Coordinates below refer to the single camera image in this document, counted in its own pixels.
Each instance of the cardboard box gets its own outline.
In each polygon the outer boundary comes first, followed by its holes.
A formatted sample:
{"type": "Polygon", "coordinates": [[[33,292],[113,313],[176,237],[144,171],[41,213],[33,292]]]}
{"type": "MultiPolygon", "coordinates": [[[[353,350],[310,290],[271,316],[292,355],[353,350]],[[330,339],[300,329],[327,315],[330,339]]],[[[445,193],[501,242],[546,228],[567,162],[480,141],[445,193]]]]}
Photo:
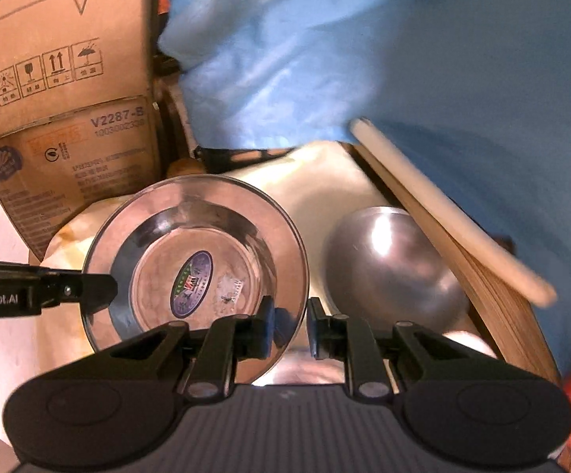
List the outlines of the cardboard box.
{"type": "Polygon", "coordinates": [[[160,178],[155,0],[0,0],[0,201],[44,256],[92,202],[160,178]]]}

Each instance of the blue cloth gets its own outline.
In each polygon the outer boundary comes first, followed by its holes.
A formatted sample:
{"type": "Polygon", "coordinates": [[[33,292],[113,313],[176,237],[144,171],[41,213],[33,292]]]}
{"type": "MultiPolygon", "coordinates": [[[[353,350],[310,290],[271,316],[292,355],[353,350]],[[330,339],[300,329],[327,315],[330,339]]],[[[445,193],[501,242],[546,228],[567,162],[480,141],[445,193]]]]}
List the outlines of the blue cloth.
{"type": "Polygon", "coordinates": [[[353,140],[366,116],[559,295],[571,371],[571,0],[171,0],[199,143],[353,140]]]}

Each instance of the metal bowl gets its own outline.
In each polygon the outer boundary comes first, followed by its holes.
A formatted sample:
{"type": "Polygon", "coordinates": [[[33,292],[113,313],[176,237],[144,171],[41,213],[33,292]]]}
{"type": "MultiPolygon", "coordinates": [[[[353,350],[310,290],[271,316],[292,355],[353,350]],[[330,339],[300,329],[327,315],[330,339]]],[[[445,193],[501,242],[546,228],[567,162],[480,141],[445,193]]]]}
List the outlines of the metal bowl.
{"type": "Polygon", "coordinates": [[[271,295],[272,353],[240,363],[237,382],[252,382],[277,361],[309,289],[305,249],[286,213],[255,187],[215,175],[172,178],[136,194],[100,229],[84,271],[111,274],[118,285],[108,309],[82,315],[97,350],[173,320],[197,329],[253,314],[271,295]]]}
{"type": "Polygon", "coordinates": [[[469,305],[423,231],[398,208],[346,216],[325,245],[324,277],[338,311],[380,330],[411,320],[445,332],[469,305]]]}

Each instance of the wooden stick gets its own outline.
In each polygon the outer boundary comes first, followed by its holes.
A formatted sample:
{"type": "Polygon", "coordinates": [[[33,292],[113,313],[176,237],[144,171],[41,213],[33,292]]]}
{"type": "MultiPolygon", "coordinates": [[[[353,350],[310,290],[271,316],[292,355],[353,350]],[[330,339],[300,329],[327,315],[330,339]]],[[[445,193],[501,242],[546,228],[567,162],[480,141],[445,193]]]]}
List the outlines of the wooden stick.
{"type": "Polygon", "coordinates": [[[397,178],[362,146],[355,147],[432,242],[465,290],[502,358],[560,381],[552,354],[528,301],[465,250],[397,178]]]}
{"type": "Polygon", "coordinates": [[[454,240],[486,268],[536,306],[545,308],[556,301],[551,284],[496,244],[373,124],[359,119],[352,132],[454,240]]]}

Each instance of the ribbed gray surface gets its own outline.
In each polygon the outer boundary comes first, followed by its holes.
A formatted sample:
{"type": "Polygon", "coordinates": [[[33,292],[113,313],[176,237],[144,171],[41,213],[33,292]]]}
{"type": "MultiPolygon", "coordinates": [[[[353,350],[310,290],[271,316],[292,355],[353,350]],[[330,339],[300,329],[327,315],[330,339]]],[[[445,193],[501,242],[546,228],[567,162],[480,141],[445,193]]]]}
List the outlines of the ribbed gray surface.
{"type": "MultiPolygon", "coordinates": [[[[46,473],[33,466],[22,466],[18,471],[46,473]]],[[[354,402],[340,386],[331,385],[237,387],[233,396],[221,404],[189,410],[158,450],[134,464],[113,470],[117,473],[473,471],[448,464],[422,450],[403,433],[390,410],[354,402]]],[[[561,471],[556,464],[547,463],[525,473],[561,471]]]]}

